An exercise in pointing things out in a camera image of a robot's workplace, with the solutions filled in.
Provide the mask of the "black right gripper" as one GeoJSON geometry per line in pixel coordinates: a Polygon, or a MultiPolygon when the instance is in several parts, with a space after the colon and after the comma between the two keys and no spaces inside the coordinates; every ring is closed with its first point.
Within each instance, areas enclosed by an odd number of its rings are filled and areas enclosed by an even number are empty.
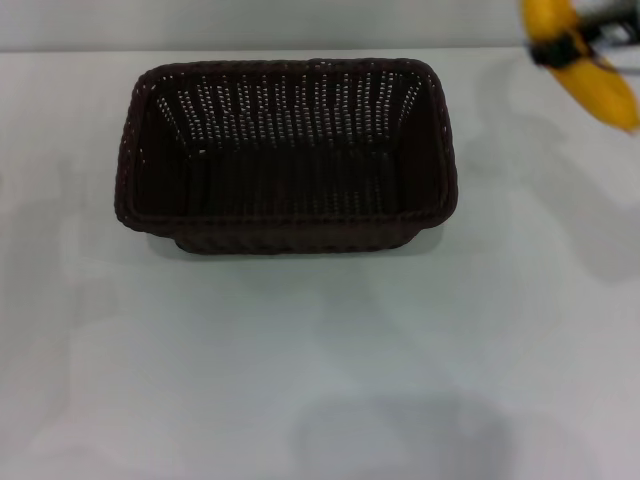
{"type": "MultiPolygon", "coordinates": [[[[592,50],[637,47],[639,7],[612,6],[583,12],[577,30],[592,50]]],[[[529,46],[532,61],[545,68],[566,68],[584,56],[573,38],[556,38],[529,46]]]]}

